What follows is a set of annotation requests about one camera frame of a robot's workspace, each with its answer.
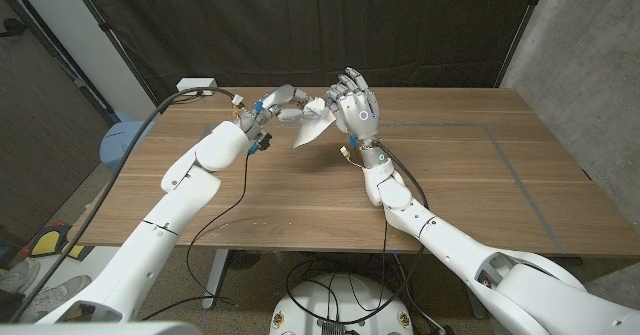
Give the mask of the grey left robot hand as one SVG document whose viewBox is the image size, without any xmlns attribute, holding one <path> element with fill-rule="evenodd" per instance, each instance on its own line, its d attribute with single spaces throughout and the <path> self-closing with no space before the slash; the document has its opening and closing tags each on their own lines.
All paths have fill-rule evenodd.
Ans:
<svg viewBox="0 0 640 335">
<path fill-rule="evenodd" d="M 311 97 L 304 91 L 290 85 L 282 85 L 264 95 L 254 104 L 255 118 L 259 125 L 264 125 L 272 118 L 280 122 L 290 123 L 303 118 L 304 107 Z"/>
</svg>

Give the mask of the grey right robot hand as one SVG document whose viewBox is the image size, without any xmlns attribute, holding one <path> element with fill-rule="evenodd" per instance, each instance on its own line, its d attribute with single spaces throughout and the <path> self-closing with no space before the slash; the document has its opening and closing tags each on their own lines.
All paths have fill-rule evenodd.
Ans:
<svg viewBox="0 0 640 335">
<path fill-rule="evenodd" d="M 354 68 L 346 67 L 345 73 L 338 78 L 339 81 L 329 87 L 325 96 L 339 130 L 360 141 L 375 138 L 379 134 L 381 116 L 375 93 L 364 76 Z"/>
</svg>

